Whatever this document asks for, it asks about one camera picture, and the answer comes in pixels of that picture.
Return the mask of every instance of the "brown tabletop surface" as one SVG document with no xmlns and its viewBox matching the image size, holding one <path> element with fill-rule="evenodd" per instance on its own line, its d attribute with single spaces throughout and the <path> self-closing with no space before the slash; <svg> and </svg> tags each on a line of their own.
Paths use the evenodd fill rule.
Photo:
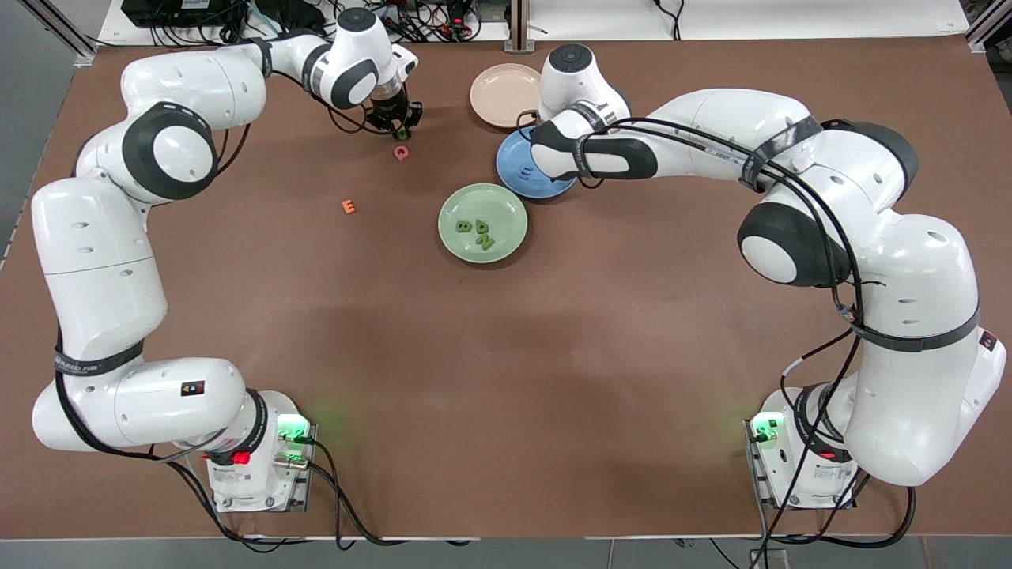
<svg viewBox="0 0 1012 569">
<path fill-rule="evenodd" d="M 298 86 L 271 79 L 235 166 L 151 216 L 169 315 L 146 358 L 226 357 L 250 387 L 290 396 L 380 535 L 758 534 L 741 421 L 843 324 L 829 293 L 772 284 L 742 260 L 735 235 L 755 194 L 697 178 L 612 180 L 527 202 L 526 240 L 504 262 L 471 266 L 440 244 L 443 200 L 497 181 L 505 133 L 471 111 L 472 80 L 505 62 L 540 69 L 554 47 L 518 57 L 493 44 L 412 46 L 425 116 L 404 163 L 393 140 L 342 134 Z M 637 114 L 696 89 L 749 87 L 795 97 L 820 119 L 903 133 L 921 170 L 897 210 L 962 231 L 983 324 L 1012 338 L 1012 119 L 962 37 L 592 48 Z M 103 49 L 77 72 L 36 187 L 122 118 L 119 73 L 153 53 Z M 27 217 L 0 273 L 0 536 L 216 535 L 169 469 L 51 451 L 32 435 L 55 315 Z M 791 382 L 832 379 L 844 351 Z M 1010 431 L 1005 385 L 919 489 L 912 532 L 1012 534 Z M 834 530 L 890 533 L 904 505 L 902 490 L 872 484 Z M 310 510 L 229 522 L 333 535 L 325 487 Z M 819 519 L 796 512 L 780 529 Z"/>
</svg>

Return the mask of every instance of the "white robotic arm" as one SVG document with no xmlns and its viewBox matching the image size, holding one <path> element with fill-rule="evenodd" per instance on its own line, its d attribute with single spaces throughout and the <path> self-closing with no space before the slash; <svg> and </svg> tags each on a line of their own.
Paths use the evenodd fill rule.
<svg viewBox="0 0 1012 569">
<path fill-rule="evenodd" d="M 57 378 L 32 410 L 44 444 L 196 446 L 208 459 L 220 510 L 287 506 L 296 470 L 306 466 L 291 439 L 309 427 L 291 400 L 247 390 L 225 359 L 145 362 L 141 355 L 168 308 L 147 216 L 210 184 L 219 172 L 212 132 L 256 119 L 271 73 L 302 78 L 304 89 L 333 108 L 371 97 L 370 121 L 406 133 L 421 111 L 404 87 L 416 64 L 390 44 L 370 11 L 348 9 L 333 46 L 298 35 L 156 56 L 124 69 L 126 118 L 84 144 L 74 177 L 48 184 L 31 201 L 62 333 Z M 90 436 L 82 438 L 81 427 Z"/>
<path fill-rule="evenodd" d="M 544 76 L 565 80 L 557 60 L 549 57 Z M 622 120 L 624 103 L 585 100 L 582 79 L 569 77 L 564 87 L 542 83 L 542 99 L 552 102 L 531 132 L 531 155 L 545 174 L 739 180 L 764 193 L 738 232 L 753 269 L 796 287 L 860 275 L 861 314 L 839 308 L 865 340 L 859 371 L 828 402 L 828 383 L 788 388 L 791 402 L 799 398 L 796 415 L 776 392 L 752 420 L 777 503 L 833 507 L 855 463 L 905 486 L 948 463 L 995 393 L 1006 350 L 978 326 L 977 282 L 959 232 L 892 210 L 917 171 L 909 143 L 877 125 L 820 125 L 793 99 L 745 89 L 688 93 L 646 118 Z M 815 456 L 787 496 L 806 449 Z"/>
</svg>

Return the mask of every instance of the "black label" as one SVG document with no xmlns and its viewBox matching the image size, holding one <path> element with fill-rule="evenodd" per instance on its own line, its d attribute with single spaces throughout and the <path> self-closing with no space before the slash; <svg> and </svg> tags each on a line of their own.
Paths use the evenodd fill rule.
<svg viewBox="0 0 1012 569">
<path fill-rule="evenodd" d="M 186 382 L 179 387 L 179 395 L 186 397 L 187 395 L 203 395 L 203 382 Z"/>
<path fill-rule="evenodd" d="M 998 343 L 998 338 L 991 332 L 985 330 L 981 334 L 981 345 L 988 348 L 989 351 L 995 351 L 995 344 Z"/>
</svg>

